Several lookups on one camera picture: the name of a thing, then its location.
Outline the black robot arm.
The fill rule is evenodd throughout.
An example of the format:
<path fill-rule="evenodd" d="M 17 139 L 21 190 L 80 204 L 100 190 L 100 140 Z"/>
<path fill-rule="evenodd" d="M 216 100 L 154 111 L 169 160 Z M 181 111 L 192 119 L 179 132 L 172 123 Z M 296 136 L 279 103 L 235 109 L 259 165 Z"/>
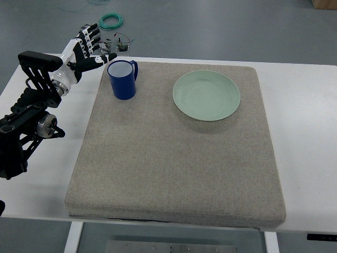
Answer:
<path fill-rule="evenodd" d="M 18 60 L 27 75 L 26 88 L 1 119 L 1 178 L 6 180 L 27 171 L 28 159 L 43 140 L 65 137 L 56 116 L 47 112 L 62 100 L 49 76 L 63 65 L 62 59 L 25 51 Z"/>

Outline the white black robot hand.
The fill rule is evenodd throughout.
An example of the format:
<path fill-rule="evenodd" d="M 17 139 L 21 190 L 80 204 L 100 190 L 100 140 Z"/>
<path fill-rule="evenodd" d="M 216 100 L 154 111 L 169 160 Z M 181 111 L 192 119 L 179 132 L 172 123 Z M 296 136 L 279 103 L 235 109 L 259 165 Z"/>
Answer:
<path fill-rule="evenodd" d="M 97 69 L 117 57 L 116 53 L 94 55 L 100 48 L 101 34 L 98 25 L 86 24 L 71 39 L 61 54 L 62 66 L 52 72 L 51 81 L 60 96 L 66 96 L 71 86 L 82 78 L 82 73 Z"/>

